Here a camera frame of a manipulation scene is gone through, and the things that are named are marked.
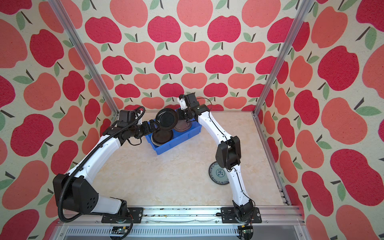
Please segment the clear glass plate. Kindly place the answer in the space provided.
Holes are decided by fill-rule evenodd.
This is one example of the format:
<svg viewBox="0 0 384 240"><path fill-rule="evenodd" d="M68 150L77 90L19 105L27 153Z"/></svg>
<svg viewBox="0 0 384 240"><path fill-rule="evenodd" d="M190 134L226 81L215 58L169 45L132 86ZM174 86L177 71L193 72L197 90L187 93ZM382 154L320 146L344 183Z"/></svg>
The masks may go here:
<svg viewBox="0 0 384 240"><path fill-rule="evenodd" d="M179 133L183 133L187 130L189 130L192 127L192 123L188 122L187 120L179 120L178 123L175 125L174 130Z"/></svg>

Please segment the black round plate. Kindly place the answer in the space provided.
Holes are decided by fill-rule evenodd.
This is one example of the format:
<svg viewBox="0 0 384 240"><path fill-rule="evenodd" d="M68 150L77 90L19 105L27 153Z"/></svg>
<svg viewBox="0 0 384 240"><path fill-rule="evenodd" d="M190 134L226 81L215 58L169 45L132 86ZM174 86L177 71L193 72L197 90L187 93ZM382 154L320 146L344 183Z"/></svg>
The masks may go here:
<svg viewBox="0 0 384 240"><path fill-rule="evenodd" d="M169 141L171 141L173 137L174 137L174 132L172 130L159 129L152 134L151 141L155 146L160 147L168 143Z"/></svg>
<svg viewBox="0 0 384 240"><path fill-rule="evenodd" d="M155 123L162 130L172 130L178 123L179 118L175 110L164 108L160 110L155 118Z"/></svg>

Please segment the blue patterned round plate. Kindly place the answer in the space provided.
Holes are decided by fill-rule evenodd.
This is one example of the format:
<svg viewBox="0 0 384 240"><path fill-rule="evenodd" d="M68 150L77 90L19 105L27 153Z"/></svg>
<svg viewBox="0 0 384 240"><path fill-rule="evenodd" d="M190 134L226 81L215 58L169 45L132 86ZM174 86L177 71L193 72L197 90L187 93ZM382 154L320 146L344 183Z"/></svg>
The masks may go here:
<svg viewBox="0 0 384 240"><path fill-rule="evenodd" d="M208 173L210 179L218 185L224 186L230 183L225 170L217 162L210 165Z"/></svg>

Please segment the black round plate front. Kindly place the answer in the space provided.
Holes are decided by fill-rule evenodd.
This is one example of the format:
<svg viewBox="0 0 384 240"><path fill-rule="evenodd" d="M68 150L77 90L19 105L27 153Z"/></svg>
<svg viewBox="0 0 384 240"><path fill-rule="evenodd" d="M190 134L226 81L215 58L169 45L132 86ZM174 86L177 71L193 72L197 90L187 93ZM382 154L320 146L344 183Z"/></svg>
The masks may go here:
<svg viewBox="0 0 384 240"><path fill-rule="evenodd" d="M171 141L173 137L174 137L174 132L172 130L159 129L152 134L151 141L155 146L160 147L168 143L169 141Z"/></svg>

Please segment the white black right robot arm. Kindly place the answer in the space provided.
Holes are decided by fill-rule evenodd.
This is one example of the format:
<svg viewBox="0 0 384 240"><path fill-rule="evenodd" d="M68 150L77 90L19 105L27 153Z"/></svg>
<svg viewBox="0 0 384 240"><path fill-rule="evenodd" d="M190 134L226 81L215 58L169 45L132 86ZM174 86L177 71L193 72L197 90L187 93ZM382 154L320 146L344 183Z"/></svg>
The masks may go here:
<svg viewBox="0 0 384 240"><path fill-rule="evenodd" d="M231 136L216 121L206 105L160 110L149 121L151 132L172 130L179 120L195 120L204 127L217 145L216 162L226 172L233 194L234 215L239 223L249 225L254 219L255 202L248 196L241 173L241 141Z"/></svg>

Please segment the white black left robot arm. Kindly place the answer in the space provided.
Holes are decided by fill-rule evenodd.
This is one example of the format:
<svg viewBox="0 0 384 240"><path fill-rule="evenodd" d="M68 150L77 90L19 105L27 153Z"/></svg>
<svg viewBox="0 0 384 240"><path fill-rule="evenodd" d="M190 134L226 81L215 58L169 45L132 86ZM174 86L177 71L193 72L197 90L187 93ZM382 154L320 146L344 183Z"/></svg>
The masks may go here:
<svg viewBox="0 0 384 240"><path fill-rule="evenodd" d="M138 124L119 121L109 127L97 145L65 174L57 174L53 180L58 216L61 222L69 223L83 215L110 216L131 221L127 202L103 197L92 183L103 165L130 138L139 139L156 130L153 120Z"/></svg>

